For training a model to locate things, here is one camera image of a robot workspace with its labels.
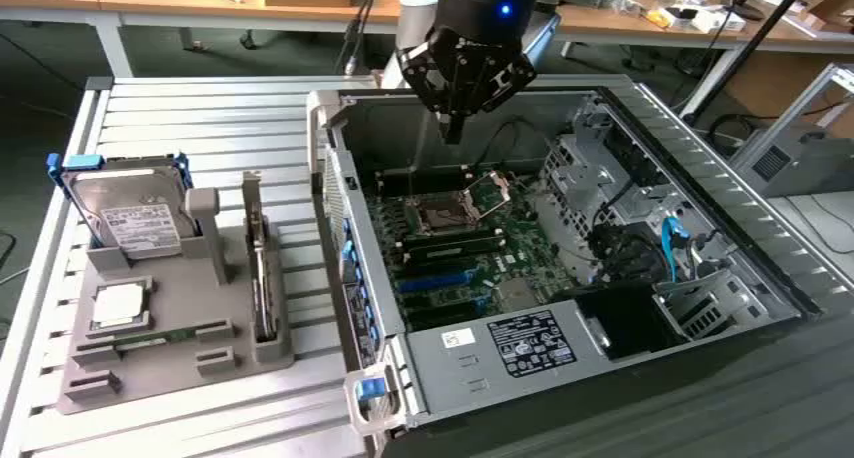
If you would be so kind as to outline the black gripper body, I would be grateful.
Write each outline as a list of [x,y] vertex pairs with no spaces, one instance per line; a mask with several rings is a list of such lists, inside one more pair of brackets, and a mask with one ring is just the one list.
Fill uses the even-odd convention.
[[536,0],[437,0],[429,29],[429,56],[443,77],[487,77],[529,67],[521,37]]

